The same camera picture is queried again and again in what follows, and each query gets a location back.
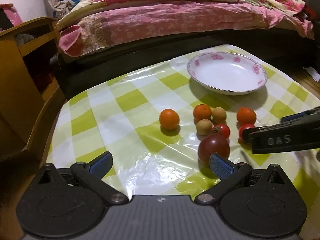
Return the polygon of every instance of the blue gripper pad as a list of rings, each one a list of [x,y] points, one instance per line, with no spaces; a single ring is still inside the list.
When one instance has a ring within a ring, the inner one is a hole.
[[[104,152],[87,164],[89,172],[102,179],[112,168],[113,158],[110,152]]]
[[[224,180],[226,177],[235,172],[234,167],[232,166],[232,162],[228,160],[221,159],[218,155],[212,154],[210,156],[210,169],[211,171],[221,180]]]

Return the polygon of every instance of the white lettering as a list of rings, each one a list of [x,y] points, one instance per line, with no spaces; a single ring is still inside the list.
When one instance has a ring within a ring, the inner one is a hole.
[[[282,140],[280,137],[277,137],[276,144],[282,144]]]
[[[271,146],[274,144],[275,144],[275,142],[274,142],[273,138],[268,138],[268,145]]]
[[[284,136],[284,142],[285,142],[285,143],[291,142],[290,135],[285,135],[285,136]]]

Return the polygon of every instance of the table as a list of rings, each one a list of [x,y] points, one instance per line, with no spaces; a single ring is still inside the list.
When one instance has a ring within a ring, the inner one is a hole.
[[[251,57],[268,74],[266,86],[244,96],[213,93],[190,79],[186,64],[202,52],[230,51]],[[231,45],[189,53],[90,88],[61,109],[47,162],[57,168],[89,162],[108,150],[114,165],[103,181],[127,194],[188,194],[193,198],[219,182],[198,163],[192,111],[198,104],[221,106],[231,129],[230,160],[254,168],[278,163],[293,181],[308,208],[300,233],[304,239],[320,235],[320,162],[317,150],[253,155],[238,143],[236,112],[255,110],[256,125],[273,125],[283,116],[320,105],[320,101],[286,74],[254,55]],[[159,113],[174,109],[180,116],[179,132],[161,132]]]

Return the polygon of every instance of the beige round fruit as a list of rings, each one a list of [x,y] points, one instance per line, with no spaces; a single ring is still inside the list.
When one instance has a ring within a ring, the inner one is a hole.
[[[212,122],[208,119],[203,119],[197,122],[196,129],[198,134],[200,135],[207,135],[212,130]]]
[[[216,123],[223,123],[227,118],[227,113],[222,107],[216,107],[212,110],[212,119]]]

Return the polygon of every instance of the wooden furniture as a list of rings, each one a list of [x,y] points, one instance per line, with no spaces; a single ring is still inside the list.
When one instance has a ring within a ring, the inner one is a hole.
[[[35,38],[19,46],[15,38],[22,33]],[[47,157],[50,131],[65,101],[50,67],[56,53],[48,17],[0,32],[0,239],[22,236],[15,207]]]

